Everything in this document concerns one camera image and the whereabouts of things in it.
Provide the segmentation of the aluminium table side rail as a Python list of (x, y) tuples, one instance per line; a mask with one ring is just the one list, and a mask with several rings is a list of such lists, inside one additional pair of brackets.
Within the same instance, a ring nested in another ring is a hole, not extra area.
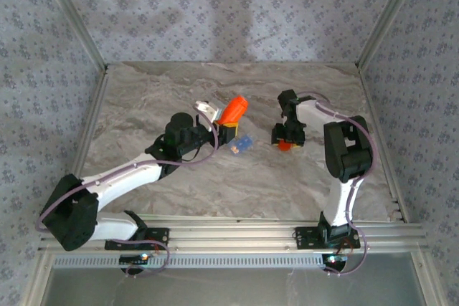
[(379, 159), (381, 161), (381, 165), (386, 176), (386, 180), (389, 186), (389, 192), (391, 194), (393, 202), (397, 205), (397, 208), (394, 210), (393, 214), (389, 218), (391, 219), (391, 222), (410, 223), (410, 215), (405, 205), (402, 189), (399, 186), (394, 165), (390, 157), (389, 148), (384, 138), (381, 123), (379, 122), (377, 109), (375, 107), (369, 86), (366, 83), (363, 72), (359, 71), (359, 76), (364, 91), (364, 95), (366, 97), (366, 102), (369, 108), (369, 113), (374, 125), (374, 136), (377, 142), (377, 147), (379, 149)]
[(107, 71), (103, 70), (100, 74), (98, 84), (95, 88), (93, 100), (90, 103), (88, 114), (86, 117), (85, 126), (79, 136), (79, 143), (75, 156), (74, 163), (71, 166), (70, 174), (82, 179), (82, 170), (85, 164), (85, 159), (90, 147), (91, 140), (95, 132), (95, 125), (100, 114), (100, 109), (105, 97), (105, 91), (108, 86)]

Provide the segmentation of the left controller board with LED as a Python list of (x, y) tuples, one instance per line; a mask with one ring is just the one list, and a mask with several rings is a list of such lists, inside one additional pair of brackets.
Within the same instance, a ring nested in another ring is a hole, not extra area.
[(122, 254), (119, 257), (119, 264), (132, 264), (132, 265), (145, 265), (148, 264), (150, 256), (146, 253), (131, 255), (131, 254)]

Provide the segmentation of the controller board with led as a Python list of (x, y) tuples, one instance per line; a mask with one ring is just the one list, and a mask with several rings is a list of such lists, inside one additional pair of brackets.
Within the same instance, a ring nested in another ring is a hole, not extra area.
[(131, 254), (122, 254), (119, 257), (119, 264), (132, 264), (132, 265), (145, 265), (148, 264), (150, 256), (146, 253), (131, 255)]
[(323, 270), (326, 272), (341, 274), (346, 266), (348, 257), (345, 254), (323, 254)]

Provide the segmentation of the aluminium frame post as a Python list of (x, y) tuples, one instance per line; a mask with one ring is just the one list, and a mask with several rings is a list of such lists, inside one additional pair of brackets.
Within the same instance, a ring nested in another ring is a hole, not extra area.
[(72, 0), (56, 0), (59, 4), (63, 14), (65, 15), (70, 26), (74, 30), (80, 43), (85, 48), (89, 58), (93, 61), (95, 66), (102, 71), (106, 70), (106, 63), (100, 54), (93, 38), (90, 36), (87, 27), (79, 15)]
[(406, 0), (387, 0), (386, 5), (379, 15), (371, 34), (356, 60), (356, 67), (360, 72), (364, 71), (371, 62), (372, 57), (377, 52), (383, 38), (389, 31), (396, 15), (405, 1)]

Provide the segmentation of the orange pill bottle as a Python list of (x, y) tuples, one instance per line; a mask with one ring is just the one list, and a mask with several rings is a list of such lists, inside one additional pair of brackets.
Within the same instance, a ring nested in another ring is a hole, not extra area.
[(245, 114), (248, 105), (249, 102), (243, 96), (238, 95), (229, 102), (217, 123), (219, 125), (238, 123), (240, 118)]

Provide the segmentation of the grey metal panel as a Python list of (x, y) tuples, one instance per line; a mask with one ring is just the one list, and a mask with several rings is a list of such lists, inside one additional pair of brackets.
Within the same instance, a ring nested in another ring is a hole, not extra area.
[(40, 306), (427, 306), (409, 254), (370, 254), (355, 273), (317, 269), (52, 270)]

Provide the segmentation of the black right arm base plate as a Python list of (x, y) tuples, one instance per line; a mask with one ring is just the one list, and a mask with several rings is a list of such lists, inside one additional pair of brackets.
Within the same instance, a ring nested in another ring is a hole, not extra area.
[(299, 226), (293, 230), (297, 249), (359, 249), (361, 243), (358, 232), (345, 226), (338, 234), (329, 235), (324, 227)]

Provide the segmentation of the aluminium mounting rail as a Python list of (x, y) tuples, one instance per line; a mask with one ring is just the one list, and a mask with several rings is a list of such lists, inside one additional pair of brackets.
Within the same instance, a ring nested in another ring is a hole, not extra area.
[[(314, 221), (218, 218), (202, 216), (154, 216), (143, 220), (151, 227), (169, 229), (169, 248), (177, 253), (255, 253), (296, 250), (294, 229), (315, 226)], [(420, 224), (358, 221), (370, 253), (426, 250)]]

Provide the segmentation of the right controller board with LED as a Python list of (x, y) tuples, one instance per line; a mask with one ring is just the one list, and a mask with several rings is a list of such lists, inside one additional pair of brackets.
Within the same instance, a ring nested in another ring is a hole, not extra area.
[(323, 254), (323, 270), (326, 272), (341, 274), (346, 266), (348, 257), (345, 254)]

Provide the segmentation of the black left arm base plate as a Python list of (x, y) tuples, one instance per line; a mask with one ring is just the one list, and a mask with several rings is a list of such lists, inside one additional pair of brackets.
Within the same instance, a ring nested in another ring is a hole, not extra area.
[(165, 250), (169, 243), (170, 229), (165, 227), (148, 227), (138, 230), (128, 243), (110, 240), (105, 242), (104, 249), (109, 251)]

